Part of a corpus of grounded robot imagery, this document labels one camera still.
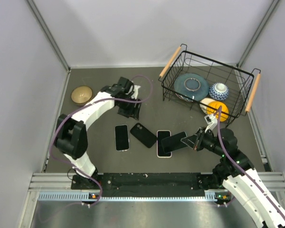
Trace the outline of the teal-edged black phone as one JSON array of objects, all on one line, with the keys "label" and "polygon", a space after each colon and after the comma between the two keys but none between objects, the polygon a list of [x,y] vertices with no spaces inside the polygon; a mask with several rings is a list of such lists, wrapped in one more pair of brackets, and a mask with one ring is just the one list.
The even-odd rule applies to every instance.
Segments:
[{"label": "teal-edged black phone", "polygon": [[168,154],[170,152],[186,148],[187,145],[181,141],[181,139],[183,139],[185,137],[187,137],[186,132],[180,132],[180,133],[175,134],[173,136],[162,139],[161,145],[163,147],[164,153]]}]

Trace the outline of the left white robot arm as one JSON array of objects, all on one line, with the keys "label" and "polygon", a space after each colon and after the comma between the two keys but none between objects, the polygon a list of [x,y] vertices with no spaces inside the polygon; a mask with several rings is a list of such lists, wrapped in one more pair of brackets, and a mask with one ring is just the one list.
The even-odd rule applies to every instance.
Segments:
[{"label": "left white robot arm", "polygon": [[88,154],[87,130],[105,112],[118,106],[123,114],[128,114],[141,103],[138,98],[140,86],[132,80],[121,77],[116,84],[104,86],[96,96],[79,110],[57,120],[53,146],[68,159],[76,173],[82,176],[87,188],[98,184],[96,167]]}]

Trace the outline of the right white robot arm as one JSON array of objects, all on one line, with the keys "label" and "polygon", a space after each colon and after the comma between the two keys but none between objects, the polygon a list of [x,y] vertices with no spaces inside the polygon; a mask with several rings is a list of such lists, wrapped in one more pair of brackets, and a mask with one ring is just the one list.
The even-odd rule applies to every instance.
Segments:
[{"label": "right white robot arm", "polygon": [[203,190],[228,190],[251,216],[259,228],[285,228],[285,209],[277,202],[259,177],[250,159],[238,148],[232,130],[223,128],[217,135],[200,128],[194,135],[181,139],[188,147],[206,149],[220,156],[212,174],[200,174]]}]

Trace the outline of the cream bowl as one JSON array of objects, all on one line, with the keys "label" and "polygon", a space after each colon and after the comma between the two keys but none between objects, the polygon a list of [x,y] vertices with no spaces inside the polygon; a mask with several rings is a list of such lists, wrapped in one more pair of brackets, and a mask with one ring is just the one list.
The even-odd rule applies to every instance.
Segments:
[{"label": "cream bowl", "polygon": [[214,100],[212,98],[208,98],[208,97],[206,97],[200,101],[200,108],[201,108],[203,113],[207,114],[208,105],[213,101]]}]

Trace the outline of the yellow bowl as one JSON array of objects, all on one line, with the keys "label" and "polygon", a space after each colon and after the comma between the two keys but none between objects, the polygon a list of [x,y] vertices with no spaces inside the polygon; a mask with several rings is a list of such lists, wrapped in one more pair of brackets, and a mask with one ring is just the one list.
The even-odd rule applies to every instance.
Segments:
[{"label": "yellow bowl", "polygon": [[[221,115],[220,118],[219,117],[219,113],[217,112],[217,110],[221,107]],[[229,110],[228,107],[220,101],[213,101],[210,102],[206,108],[206,112],[207,114],[214,114],[216,113],[216,118],[219,119],[221,122],[224,122],[228,119],[229,117]]]}]

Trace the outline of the tan ceramic bowl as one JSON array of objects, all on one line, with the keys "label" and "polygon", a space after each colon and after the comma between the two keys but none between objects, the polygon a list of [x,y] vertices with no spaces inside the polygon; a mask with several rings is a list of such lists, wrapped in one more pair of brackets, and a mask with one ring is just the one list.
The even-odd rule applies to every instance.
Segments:
[{"label": "tan ceramic bowl", "polygon": [[92,98],[93,90],[86,85],[75,88],[71,93],[71,100],[78,106],[84,106],[90,102]]}]

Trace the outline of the blue-grey ceramic plate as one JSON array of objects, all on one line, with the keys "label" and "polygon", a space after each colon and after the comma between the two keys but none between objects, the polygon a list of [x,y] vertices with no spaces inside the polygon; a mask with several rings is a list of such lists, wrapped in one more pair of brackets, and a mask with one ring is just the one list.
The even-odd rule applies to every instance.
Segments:
[{"label": "blue-grey ceramic plate", "polygon": [[207,81],[202,76],[194,73],[178,76],[173,86],[176,96],[186,102],[201,101],[209,93]]}]

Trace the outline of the blue white patterned bowl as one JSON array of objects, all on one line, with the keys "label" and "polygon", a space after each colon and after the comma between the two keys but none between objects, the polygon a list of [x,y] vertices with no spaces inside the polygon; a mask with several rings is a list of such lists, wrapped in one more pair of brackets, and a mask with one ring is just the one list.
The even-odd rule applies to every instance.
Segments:
[{"label": "blue white patterned bowl", "polygon": [[225,101],[229,96],[229,88],[223,83],[215,83],[209,88],[209,96],[217,101]]}]

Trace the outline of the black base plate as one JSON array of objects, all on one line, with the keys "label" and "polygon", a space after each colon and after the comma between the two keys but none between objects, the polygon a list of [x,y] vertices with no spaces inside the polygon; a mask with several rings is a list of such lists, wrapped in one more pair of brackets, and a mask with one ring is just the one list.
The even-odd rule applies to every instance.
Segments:
[{"label": "black base plate", "polygon": [[103,173],[96,180],[103,197],[197,197],[206,190],[223,189],[211,174]]}]

